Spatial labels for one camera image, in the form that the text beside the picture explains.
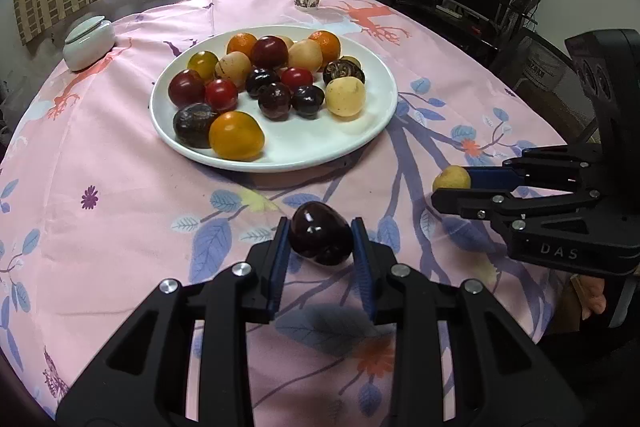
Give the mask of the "person's hand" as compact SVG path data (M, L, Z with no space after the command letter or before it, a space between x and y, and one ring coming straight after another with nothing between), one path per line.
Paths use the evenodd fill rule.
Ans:
M606 298L604 295L605 280L597 279L597 277L579 277L580 287L582 288L582 318L589 319L592 314L602 314L606 308Z

